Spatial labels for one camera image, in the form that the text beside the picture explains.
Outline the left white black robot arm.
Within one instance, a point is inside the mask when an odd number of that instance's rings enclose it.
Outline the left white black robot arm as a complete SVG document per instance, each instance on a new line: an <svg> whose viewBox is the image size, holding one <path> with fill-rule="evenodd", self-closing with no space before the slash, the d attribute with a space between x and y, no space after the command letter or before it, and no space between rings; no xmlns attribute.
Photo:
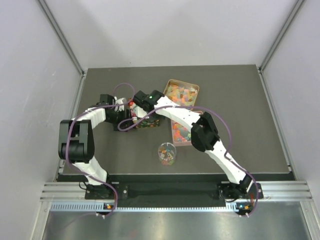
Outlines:
<svg viewBox="0 0 320 240"><path fill-rule="evenodd" d="M58 156L68 166L87 178L87 198L117 198L109 174L95 157L93 130L106 122L113 126L130 116L127 99L102 94L100 101L73 119L62 120L59 125Z"/></svg>

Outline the gold tin of star candies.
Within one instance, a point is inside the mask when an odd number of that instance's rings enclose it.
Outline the gold tin of star candies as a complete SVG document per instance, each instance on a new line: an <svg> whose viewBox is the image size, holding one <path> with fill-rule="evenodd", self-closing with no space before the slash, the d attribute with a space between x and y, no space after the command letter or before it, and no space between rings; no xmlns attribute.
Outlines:
<svg viewBox="0 0 320 240"><path fill-rule="evenodd" d="M132 122L136 124L141 118L137 118L136 114L134 113L135 103L129 99L128 107L130 109ZM149 128L149 127L158 127L160 125L161 118L155 114L147 116L143 119L139 124L135 126L136 129L139 128Z"/></svg>

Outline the gold tin of pastel gummies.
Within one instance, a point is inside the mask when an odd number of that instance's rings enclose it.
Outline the gold tin of pastel gummies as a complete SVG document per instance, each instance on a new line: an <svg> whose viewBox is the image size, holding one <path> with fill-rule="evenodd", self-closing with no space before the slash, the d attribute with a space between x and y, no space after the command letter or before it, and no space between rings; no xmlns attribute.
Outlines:
<svg viewBox="0 0 320 240"><path fill-rule="evenodd" d="M166 84L163 94L180 106L193 107L196 103L199 90L200 87L196 84L170 79Z"/></svg>

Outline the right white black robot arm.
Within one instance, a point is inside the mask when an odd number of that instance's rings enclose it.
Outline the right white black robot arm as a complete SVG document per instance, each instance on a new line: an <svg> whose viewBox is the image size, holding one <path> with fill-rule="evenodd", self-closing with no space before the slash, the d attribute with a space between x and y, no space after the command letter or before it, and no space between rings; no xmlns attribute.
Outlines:
<svg viewBox="0 0 320 240"><path fill-rule="evenodd" d="M164 116L185 127L191 133L192 146L206 153L220 166L233 186L234 194L239 198L245 198L251 193L254 181L233 159L229 148L224 146L211 113L196 113L171 101L157 90L150 94L138 91L133 97L133 102L148 114Z"/></svg>

